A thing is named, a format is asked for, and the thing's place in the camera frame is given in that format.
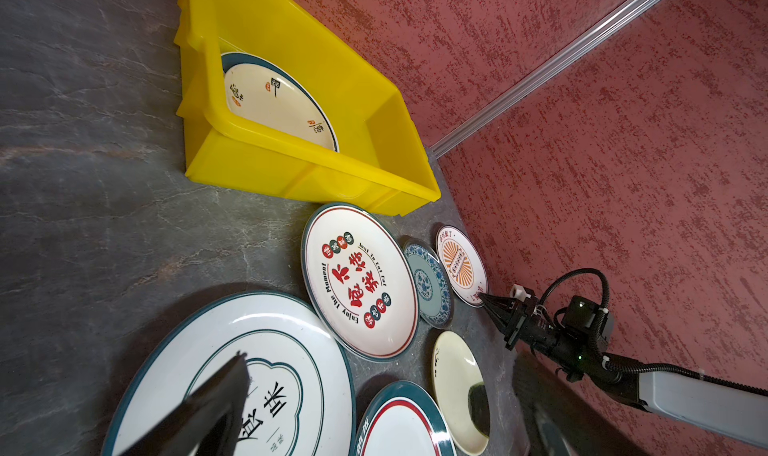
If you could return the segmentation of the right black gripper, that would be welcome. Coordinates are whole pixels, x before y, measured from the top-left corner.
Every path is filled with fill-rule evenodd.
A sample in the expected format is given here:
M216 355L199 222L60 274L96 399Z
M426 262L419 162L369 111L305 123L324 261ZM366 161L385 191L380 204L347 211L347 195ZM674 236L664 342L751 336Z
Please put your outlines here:
M614 318L600 310L598 304L582 297L573 298L558 325L536 311L537 299L528 297L527 292L478 296L509 347L519 341L526 343L556 363L569 381L579 381L585 375L597 381L615 379L615 373L603 362Z

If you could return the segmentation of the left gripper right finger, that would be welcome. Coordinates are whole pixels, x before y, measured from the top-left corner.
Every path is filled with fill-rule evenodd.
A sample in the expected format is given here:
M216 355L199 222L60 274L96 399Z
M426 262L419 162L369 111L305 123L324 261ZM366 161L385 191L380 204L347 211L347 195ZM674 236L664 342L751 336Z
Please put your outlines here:
M517 355L512 386L532 455L646 453L531 354Z

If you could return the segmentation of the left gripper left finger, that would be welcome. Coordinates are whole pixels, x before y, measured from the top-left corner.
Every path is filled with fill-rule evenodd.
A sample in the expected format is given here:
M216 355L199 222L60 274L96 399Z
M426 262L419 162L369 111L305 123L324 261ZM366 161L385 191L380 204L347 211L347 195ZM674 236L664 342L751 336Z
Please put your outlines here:
M249 385L246 355L239 353L124 453L232 455Z

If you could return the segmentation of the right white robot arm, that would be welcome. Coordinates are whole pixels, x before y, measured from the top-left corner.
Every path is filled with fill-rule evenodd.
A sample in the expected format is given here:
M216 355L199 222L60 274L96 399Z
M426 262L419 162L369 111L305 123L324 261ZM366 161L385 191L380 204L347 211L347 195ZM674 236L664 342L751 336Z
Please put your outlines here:
M527 290L513 297L480 298L507 348L525 343L554 362L567 381L588 378L620 404L766 447L765 390L609 353L613 317L605 303L574 297L556 320L547 317L539 299Z

